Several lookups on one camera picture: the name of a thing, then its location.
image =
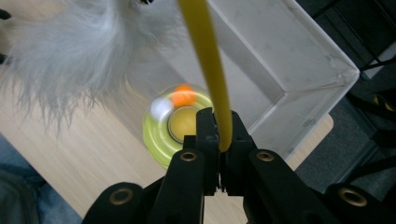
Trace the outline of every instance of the wooden table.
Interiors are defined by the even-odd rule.
[[[25,17],[35,18],[46,14],[48,8],[54,9],[45,2],[51,1],[16,4],[0,0],[0,8],[18,7],[21,15],[26,11],[30,14],[23,14]],[[140,122],[137,118],[145,110],[141,105],[147,102],[137,95],[130,99],[125,107],[97,106],[89,113],[78,108],[70,127],[63,127],[58,134],[56,127],[45,127],[39,108],[25,117],[17,113],[14,96],[2,92],[0,133],[84,217],[108,186],[125,181],[145,187],[165,174],[142,144],[140,127],[132,125]],[[326,116],[290,157],[290,167],[296,169],[331,129],[332,118]],[[242,199],[222,193],[206,198],[205,223],[247,223]]]

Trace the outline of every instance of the white plastic bin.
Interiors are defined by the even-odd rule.
[[[286,160],[351,88],[359,70],[295,1],[208,4],[232,110],[258,147]],[[181,30],[180,36],[188,36]],[[205,86],[191,42],[180,40],[156,55],[149,72],[133,77],[132,83],[139,83],[133,89],[146,99],[143,107],[165,87],[183,82]]]

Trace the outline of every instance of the yellow round container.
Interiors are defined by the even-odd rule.
[[[195,135],[196,113],[211,106],[205,89],[185,83],[167,88],[151,101],[143,119],[143,140],[162,167],[167,168],[183,148],[184,135]]]

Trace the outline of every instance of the orange ball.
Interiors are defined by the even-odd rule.
[[[192,87],[187,84],[178,86],[172,94],[172,103],[175,107],[194,105],[197,95]]]

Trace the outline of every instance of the white ball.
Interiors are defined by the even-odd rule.
[[[149,112],[154,119],[162,121],[167,119],[173,108],[174,105],[169,99],[159,97],[151,102]]]

